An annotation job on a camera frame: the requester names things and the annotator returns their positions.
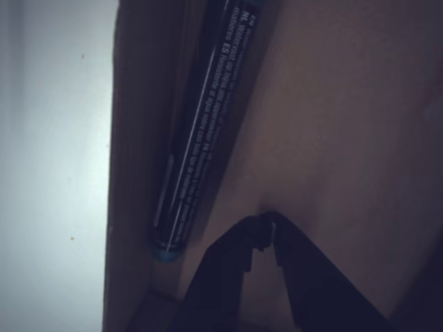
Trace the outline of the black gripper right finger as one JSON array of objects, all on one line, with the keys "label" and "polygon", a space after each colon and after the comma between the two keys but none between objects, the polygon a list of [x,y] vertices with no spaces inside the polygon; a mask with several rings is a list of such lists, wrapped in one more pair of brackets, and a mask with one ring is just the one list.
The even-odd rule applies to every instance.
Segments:
[{"label": "black gripper right finger", "polygon": [[278,212],[260,219],[271,227],[271,243],[287,287],[293,323],[301,331],[394,331],[322,250]]}]

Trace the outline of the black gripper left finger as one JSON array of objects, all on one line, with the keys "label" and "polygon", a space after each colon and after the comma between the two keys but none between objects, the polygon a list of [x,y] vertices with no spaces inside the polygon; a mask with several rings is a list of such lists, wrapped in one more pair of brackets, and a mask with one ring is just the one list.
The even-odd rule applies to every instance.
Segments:
[{"label": "black gripper left finger", "polygon": [[236,331],[244,273],[262,248],[262,221],[248,216],[205,251],[170,331]]}]

